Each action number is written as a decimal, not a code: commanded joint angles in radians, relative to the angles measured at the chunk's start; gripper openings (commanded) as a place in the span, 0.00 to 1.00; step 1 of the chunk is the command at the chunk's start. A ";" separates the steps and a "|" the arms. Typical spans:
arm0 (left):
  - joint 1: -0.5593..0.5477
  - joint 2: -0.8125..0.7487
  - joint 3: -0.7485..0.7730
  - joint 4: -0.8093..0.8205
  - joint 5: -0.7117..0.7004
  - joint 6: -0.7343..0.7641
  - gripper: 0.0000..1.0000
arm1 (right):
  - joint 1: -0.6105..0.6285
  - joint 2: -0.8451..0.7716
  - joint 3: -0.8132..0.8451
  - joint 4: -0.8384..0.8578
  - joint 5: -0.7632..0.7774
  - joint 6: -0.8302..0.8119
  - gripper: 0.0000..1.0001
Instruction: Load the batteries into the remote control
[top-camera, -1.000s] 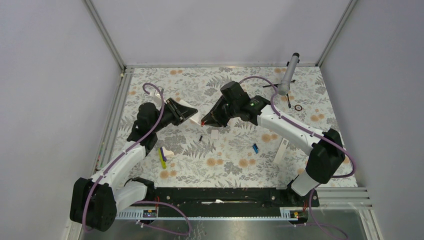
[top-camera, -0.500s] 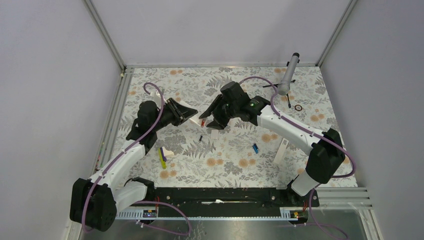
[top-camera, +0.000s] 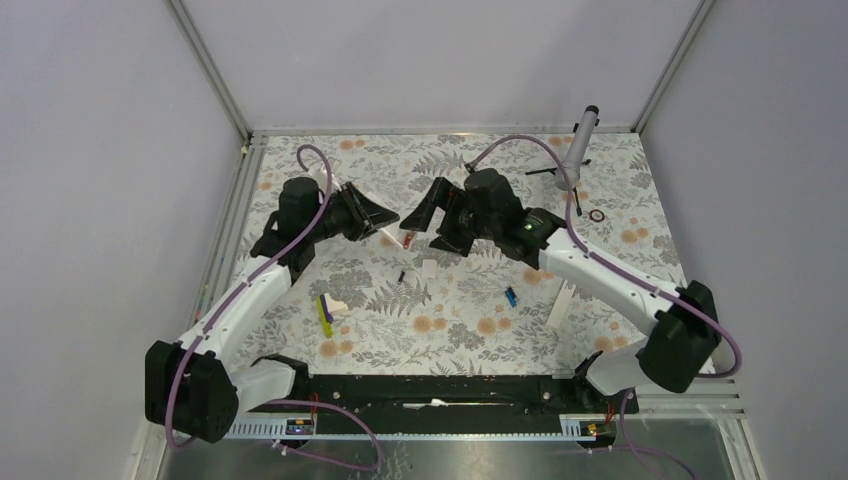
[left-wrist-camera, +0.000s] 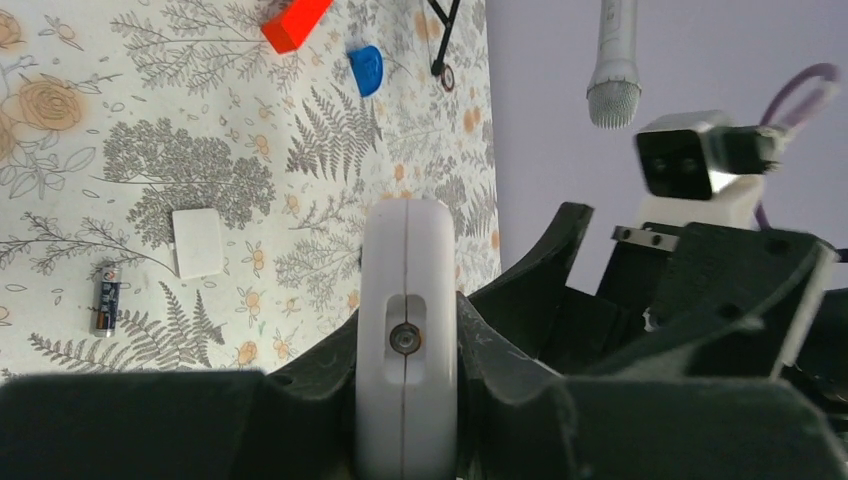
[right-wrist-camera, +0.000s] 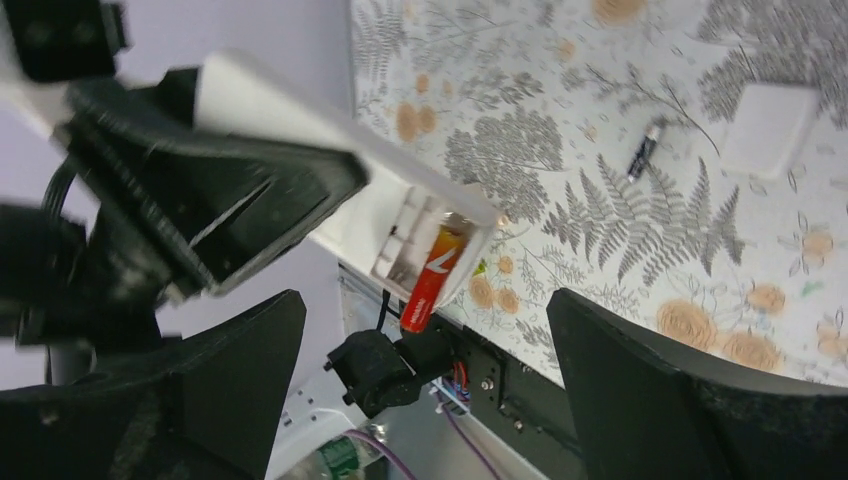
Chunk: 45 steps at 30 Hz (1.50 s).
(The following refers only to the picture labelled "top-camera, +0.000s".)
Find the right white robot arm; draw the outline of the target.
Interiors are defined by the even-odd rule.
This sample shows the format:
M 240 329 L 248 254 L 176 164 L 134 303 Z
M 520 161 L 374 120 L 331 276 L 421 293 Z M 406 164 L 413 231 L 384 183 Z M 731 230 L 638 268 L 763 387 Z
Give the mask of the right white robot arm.
M 471 174 L 462 187 L 436 178 L 401 229 L 426 231 L 438 209 L 444 216 L 432 248 L 467 256 L 475 241 L 491 241 L 507 258 L 587 290 L 644 334 L 621 350 L 594 355 L 578 370 L 583 378 L 575 382 L 573 396 L 583 410 L 597 412 L 614 394 L 648 383 L 684 393 L 721 342 L 706 285 L 692 281 L 680 287 L 604 258 L 566 220 L 524 207 L 494 169 Z

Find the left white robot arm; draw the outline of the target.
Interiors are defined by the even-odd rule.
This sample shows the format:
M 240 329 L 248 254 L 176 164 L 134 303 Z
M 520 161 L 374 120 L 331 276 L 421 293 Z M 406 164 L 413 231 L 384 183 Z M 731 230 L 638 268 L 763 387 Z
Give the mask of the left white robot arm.
M 241 279 L 178 340 L 148 349 L 147 421 L 214 443 L 238 415 L 272 400 L 288 411 L 304 407 L 311 388 L 304 363 L 270 355 L 238 368 L 239 348 L 312 262 L 317 243 L 365 240 L 398 220 L 350 182 L 325 192 L 311 177 L 286 181 Z

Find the white battery cover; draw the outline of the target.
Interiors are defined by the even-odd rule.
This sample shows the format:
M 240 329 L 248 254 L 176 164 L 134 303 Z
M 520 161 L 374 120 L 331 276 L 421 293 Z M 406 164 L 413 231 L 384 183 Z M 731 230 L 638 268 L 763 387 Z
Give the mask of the white battery cover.
M 424 259 L 421 265 L 421 275 L 426 279 L 432 279 L 437 276 L 438 263 L 433 259 Z

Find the white remote control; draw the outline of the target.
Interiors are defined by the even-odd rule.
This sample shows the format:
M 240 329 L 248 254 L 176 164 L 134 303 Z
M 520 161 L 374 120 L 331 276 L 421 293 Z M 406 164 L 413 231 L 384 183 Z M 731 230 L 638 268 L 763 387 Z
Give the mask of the white remote control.
M 382 197 L 380 197 L 377 193 L 366 190 L 364 192 L 364 195 L 369 200 L 373 201 L 374 203 L 378 204 L 379 206 L 389 208 L 386 201 Z M 382 238 L 389 241 L 391 245 L 394 245 L 401 250 L 404 249 L 403 235 L 401 233 L 401 230 L 399 229 L 399 223 L 398 222 L 394 222 L 394 223 L 392 223 L 388 226 L 381 227 L 381 228 L 378 229 L 378 232 L 381 234 Z

